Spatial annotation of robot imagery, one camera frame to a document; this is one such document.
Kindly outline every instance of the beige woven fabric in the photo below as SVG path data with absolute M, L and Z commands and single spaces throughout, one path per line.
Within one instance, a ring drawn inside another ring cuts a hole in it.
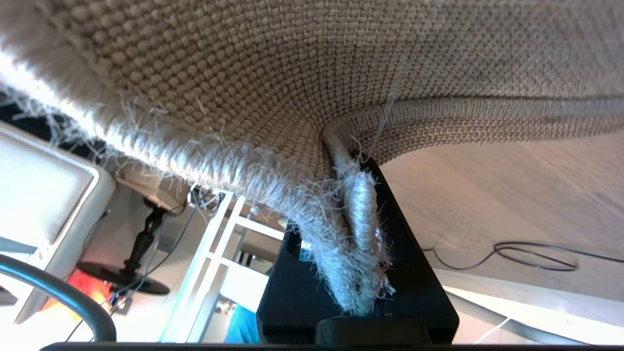
M 622 18 L 617 0 L 3 0 L 0 74 L 121 152 L 294 218 L 365 314 L 392 289 L 347 151 L 617 131 Z

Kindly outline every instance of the wooden floor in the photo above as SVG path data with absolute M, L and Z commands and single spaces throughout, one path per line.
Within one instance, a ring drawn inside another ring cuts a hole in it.
M 437 244 L 450 264 L 473 264 L 502 240 L 624 258 L 624 133 L 439 147 L 403 155 L 382 170 L 420 245 Z M 467 273 L 624 300 L 624 264 L 577 259 L 581 269 L 571 273 L 500 257 Z

